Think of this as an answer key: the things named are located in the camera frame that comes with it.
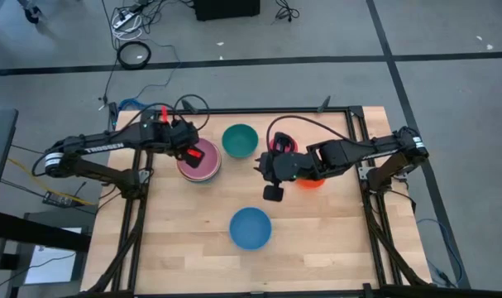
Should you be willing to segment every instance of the black equipment box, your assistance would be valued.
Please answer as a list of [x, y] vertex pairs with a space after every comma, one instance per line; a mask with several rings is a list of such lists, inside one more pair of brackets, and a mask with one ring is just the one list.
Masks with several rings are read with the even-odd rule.
[[198, 21], [260, 14], [260, 0], [194, 0]]

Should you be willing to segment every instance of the power strip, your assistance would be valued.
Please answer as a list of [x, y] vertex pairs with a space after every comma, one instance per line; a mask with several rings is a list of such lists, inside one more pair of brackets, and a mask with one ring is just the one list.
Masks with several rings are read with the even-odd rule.
[[138, 12], [129, 12], [123, 20], [118, 21], [116, 24], [112, 25], [113, 28], [120, 29], [121, 26], [124, 26], [129, 20], [131, 20], [134, 16], [136, 16]]

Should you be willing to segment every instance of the floor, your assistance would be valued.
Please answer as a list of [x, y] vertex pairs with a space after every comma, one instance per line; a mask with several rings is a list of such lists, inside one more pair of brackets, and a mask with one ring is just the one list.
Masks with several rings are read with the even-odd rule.
[[[111, 11], [122, 0], [105, 3]], [[213, 108], [315, 107], [329, 95], [336, 106], [385, 106], [393, 129], [418, 124], [471, 287], [502, 290], [502, 0], [289, 4], [301, 14], [291, 23], [272, 23], [278, 7], [269, 0], [261, 1], [257, 17], [198, 22], [192, 9], [169, 2], [149, 38], [175, 46], [185, 63], [166, 88], [147, 89], [139, 100], [173, 103], [195, 93]], [[115, 58], [100, 1], [38, 5], [45, 19], [34, 26], [16, 1], [0, 0], [0, 108], [20, 112], [14, 144], [45, 150], [68, 135], [106, 128], [98, 97]], [[375, 26], [378, 20], [382, 26]], [[385, 39], [390, 48], [381, 47]], [[151, 63], [176, 61], [170, 48], [148, 43]], [[333, 59], [338, 56], [350, 58]], [[393, 65], [396, 71], [389, 71]], [[147, 84], [164, 83], [170, 72], [164, 64], [115, 72], [109, 100], [134, 97]], [[36, 159], [16, 148], [10, 154], [28, 166]], [[107, 160], [105, 154], [91, 157]], [[12, 165], [3, 178], [39, 191]], [[81, 181], [46, 180], [71, 193]], [[436, 218], [424, 171], [415, 171], [409, 183], [417, 219]], [[100, 190], [90, 181], [80, 196], [96, 201]], [[22, 217], [53, 209], [1, 185], [2, 212]], [[440, 229], [419, 227], [429, 260], [454, 280]], [[76, 291], [75, 283], [65, 287]], [[38, 288], [21, 290], [20, 297], [60, 292]], [[0, 297], [4, 293], [0, 288]]]

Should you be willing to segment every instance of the white cable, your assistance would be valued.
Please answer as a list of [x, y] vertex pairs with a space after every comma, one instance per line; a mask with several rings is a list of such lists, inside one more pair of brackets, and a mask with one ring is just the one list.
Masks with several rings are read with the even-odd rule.
[[[111, 20], [111, 23], [112, 24], [115, 24], [115, 21], [117, 20], [117, 17], [119, 16], [119, 14], [117, 14], [116, 16], [114, 16]], [[140, 26], [142, 25], [142, 17], [141, 16], [136, 16], [135, 17], [135, 21], [133, 21], [133, 26], [125, 29], [125, 30], [120, 30], [120, 31], [116, 31], [114, 26], [112, 26], [112, 34], [119, 40], [121, 41], [134, 41], [135, 39], [139, 38], [141, 35], [142, 35], [142, 29], [140, 28]], [[127, 36], [129, 34], [132, 34], [134, 33], [135, 31], [138, 31], [138, 33], [136, 34], [136, 36], [134, 37], [124, 37], [124, 36]]]

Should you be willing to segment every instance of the wooden tabletop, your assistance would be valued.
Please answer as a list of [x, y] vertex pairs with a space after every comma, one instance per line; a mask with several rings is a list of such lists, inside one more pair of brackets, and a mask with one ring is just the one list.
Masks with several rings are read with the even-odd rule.
[[[370, 137], [390, 134], [382, 107], [365, 107], [364, 112]], [[135, 114], [120, 113], [117, 129]], [[265, 182], [253, 170], [257, 164], [254, 159], [266, 150], [265, 131], [278, 116], [281, 114], [211, 116], [200, 136], [218, 146], [222, 168], [207, 184], [185, 180], [174, 159], [155, 155], [137, 294], [351, 290], [361, 289], [365, 282], [378, 287], [355, 167], [326, 180], [316, 190], [284, 183], [281, 203], [262, 199]], [[343, 113], [304, 116], [348, 135]], [[204, 120], [202, 115], [186, 118], [196, 126]], [[222, 149], [223, 132], [235, 123], [251, 125], [258, 132], [260, 143], [254, 156], [233, 159]], [[337, 139], [330, 132], [296, 119], [276, 123], [271, 136], [275, 131], [288, 133], [299, 148]], [[113, 151], [108, 164], [126, 169], [131, 167], [132, 158], [133, 150]], [[394, 182], [393, 188], [407, 194], [400, 183]], [[420, 277], [430, 281], [410, 202], [392, 193], [385, 195], [385, 202], [396, 248]], [[246, 206], [263, 209], [273, 224], [271, 240], [257, 252], [242, 251], [227, 232], [231, 217]], [[124, 207], [125, 200], [116, 198], [98, 212], [82, 290], [94, 284], [114, 257]], [[391, 281], [388, 257], [382, 247], [381, 251], [387, 280]], [[124, 262], [123, 285], [127, 284], [130, 260], [128, 257]]]

